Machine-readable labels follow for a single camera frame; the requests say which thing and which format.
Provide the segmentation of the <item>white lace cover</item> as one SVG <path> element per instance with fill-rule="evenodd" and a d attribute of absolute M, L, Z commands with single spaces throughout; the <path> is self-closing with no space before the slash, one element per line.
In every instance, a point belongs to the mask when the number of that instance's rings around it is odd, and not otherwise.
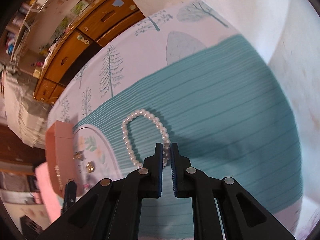
<path fill-rule="evenodd" d="M 30 147 L 45 148 L 50 106 L 34 99 L 36 79 L 7 67 L 2 73 L 2 96 L 7 126 Z"/>

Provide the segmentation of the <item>pink jewelry box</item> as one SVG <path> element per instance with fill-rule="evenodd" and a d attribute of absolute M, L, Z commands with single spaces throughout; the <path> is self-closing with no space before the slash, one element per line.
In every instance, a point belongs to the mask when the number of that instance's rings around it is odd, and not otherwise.
<path fill-rule="evenodd" d="M 46 131 L 46 161 L 54 192 L 63 197 L 65 185 L 76 183 L 76 196 L 84 194 L 83 182 L 74 160 L 73 126 L 67 122 L 56 121 Z"/>

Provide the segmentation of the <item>teal tree pattern tablecloth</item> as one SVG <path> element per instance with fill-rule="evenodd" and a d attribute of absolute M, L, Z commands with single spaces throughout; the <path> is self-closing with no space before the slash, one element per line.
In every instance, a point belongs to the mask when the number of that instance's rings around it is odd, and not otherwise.
<path fill-rule="evenodd" d="M 289 103 L 249 42 L 201 0 L 123 32 L 72 78 L 48 124 L 69 122 L 86 187 L 153 155 L 162 132 L 210 177 L 231 176 L 290 232 L 300 215 L 300 142 Z"/>

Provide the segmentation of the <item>wooden desk with drawers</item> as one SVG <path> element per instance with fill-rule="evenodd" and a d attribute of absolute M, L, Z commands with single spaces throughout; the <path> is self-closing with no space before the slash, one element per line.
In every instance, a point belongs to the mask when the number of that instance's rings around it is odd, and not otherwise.
<path fill-rule="evenodd" d="M 41 70 L 33 96 L 54 104 L 104 46 L 144 18 L 133 0 L 95 0 L 63 33 Z"/>

